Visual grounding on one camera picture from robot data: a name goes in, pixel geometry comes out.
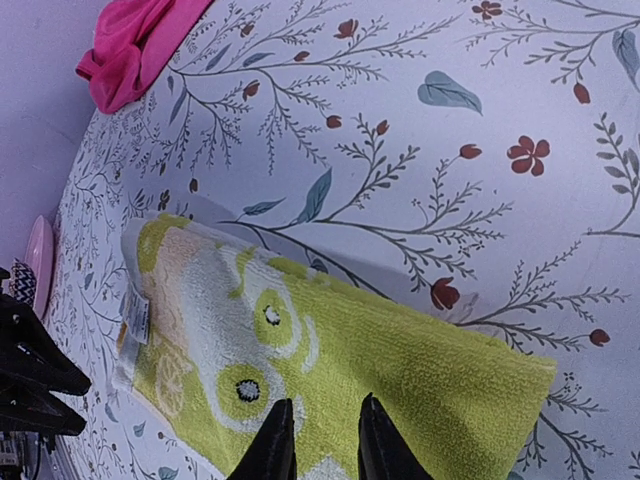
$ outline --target yellow towel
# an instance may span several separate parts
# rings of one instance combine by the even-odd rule
[[[289,397],[300,477],[357,478],[373,392],[436,480],[504,480],[555,375],[552,360],[183,218],[134,221],[123,252],[151,338],[125,338],[119,385],[225,475]]]

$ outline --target pink fabric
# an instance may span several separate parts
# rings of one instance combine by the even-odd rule
[[[139,99],[213,0],[115,0],[76,73],[103,113]]]

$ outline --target mattress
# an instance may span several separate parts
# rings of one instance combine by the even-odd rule
[[[140,101],[87,129],[47,314],[93,380],[67,399],[80,478],[220,478],[111,385],[120,234],[147,210],[555,357],[513,478],[640,478],[640,6],[281,3],[216,1]]]

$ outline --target bed sheet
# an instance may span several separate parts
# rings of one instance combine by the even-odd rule
[[[632,0],[216,1],[93,117],[60,206],[81,477],[216,478],[110,385],[120,233],[156,209],[555,357],[514,478],[640,478],[639,26]]]

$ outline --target white label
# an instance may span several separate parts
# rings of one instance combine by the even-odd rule
[[[149,300],[140,295],[131,281],[126,295],[124,321],[131,336],[146,345],[149,343]]]

